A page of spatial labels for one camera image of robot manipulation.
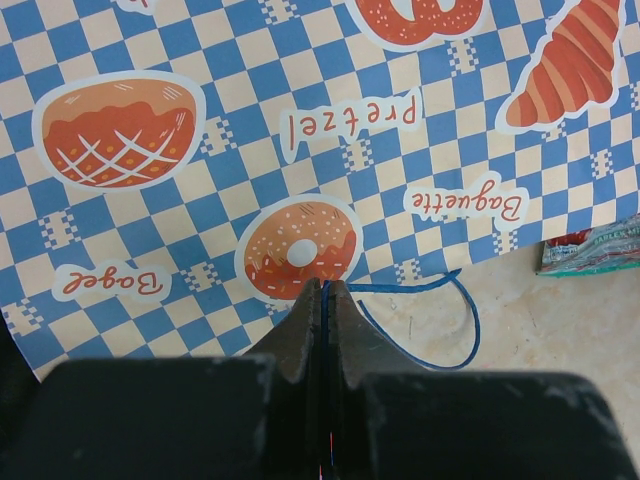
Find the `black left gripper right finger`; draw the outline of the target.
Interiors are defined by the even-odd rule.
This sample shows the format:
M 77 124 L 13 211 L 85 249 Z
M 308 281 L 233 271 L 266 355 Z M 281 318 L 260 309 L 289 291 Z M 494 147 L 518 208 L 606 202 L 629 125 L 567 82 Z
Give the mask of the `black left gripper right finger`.
M 567 372 L 431 371 L 341 282 L 329 290 L 339 479 L 634 479 L 614 416 Z

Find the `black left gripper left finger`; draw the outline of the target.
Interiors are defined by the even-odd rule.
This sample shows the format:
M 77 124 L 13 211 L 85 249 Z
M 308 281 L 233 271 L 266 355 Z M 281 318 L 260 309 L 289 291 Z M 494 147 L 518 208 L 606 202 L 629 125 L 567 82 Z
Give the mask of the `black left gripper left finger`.
M 40 384 L 5 479 L 316 479 L 308 366 L 320 294 L 243 356 L 84 359 Z

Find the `black floral plush blanket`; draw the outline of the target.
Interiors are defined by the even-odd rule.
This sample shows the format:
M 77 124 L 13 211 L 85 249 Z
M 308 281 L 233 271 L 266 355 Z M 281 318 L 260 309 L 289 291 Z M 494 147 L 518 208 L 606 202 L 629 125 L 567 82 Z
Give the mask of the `black floral plush blanket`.
M 40 382 L 28 366 L 1 316 L 0 330 L 1 454 L 20 430 Z

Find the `blue checkered paper bag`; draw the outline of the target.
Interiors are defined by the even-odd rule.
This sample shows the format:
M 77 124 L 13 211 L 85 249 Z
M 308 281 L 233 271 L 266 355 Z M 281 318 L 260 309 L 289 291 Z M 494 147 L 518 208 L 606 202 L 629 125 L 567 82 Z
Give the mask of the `blue checkered paper bag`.
M 233 354 L 639 209 L 635 1 L 5 1 L 1 312 L 29 367 Z

